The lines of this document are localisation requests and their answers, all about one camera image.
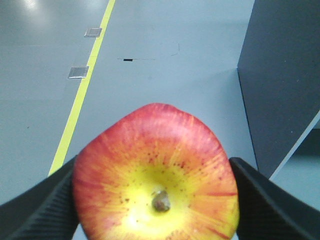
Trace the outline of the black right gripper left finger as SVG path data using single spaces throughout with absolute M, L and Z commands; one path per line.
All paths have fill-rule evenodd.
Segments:
M 0 206 L 2 240 L 70 240 L 79 220 L 72 195 L 75 158 Z

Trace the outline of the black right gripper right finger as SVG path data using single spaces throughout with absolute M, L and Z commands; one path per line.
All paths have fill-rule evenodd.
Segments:
M 239 200 L 240 240 L 318 240 L 320 212 L 292 196 L 238 157 L 229 162 Z

